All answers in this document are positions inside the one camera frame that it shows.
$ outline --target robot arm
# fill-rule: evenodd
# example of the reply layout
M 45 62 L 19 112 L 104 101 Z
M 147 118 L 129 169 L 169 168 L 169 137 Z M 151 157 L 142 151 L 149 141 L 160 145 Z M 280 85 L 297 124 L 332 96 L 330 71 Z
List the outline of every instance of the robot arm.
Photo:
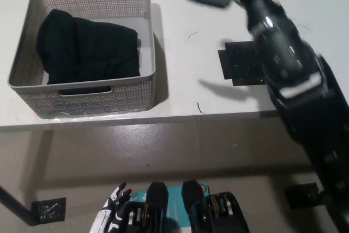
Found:
M 270 98 L 314 166 L 333 221 L 349 232 L 349 108 L 329 65 L 272 0 L 192 1 L 220 8 L 236 2 L 246 10 Z

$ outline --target gray plastic basket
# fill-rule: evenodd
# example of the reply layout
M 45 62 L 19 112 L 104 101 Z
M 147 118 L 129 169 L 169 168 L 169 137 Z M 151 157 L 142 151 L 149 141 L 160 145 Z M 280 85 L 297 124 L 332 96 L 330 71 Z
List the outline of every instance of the gray plastic basket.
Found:
M 139 34 L 140 77 L 46 85 L 36 52 L 38 29 L 52 9 L 92 21 L 112 22 Z M 30 0 L 9 85 L 41 118 L 149 110 L 154 105 L 154 37 L 151 0 Z M 59 90 L 110 86 L 97 94 L 60 95 Z

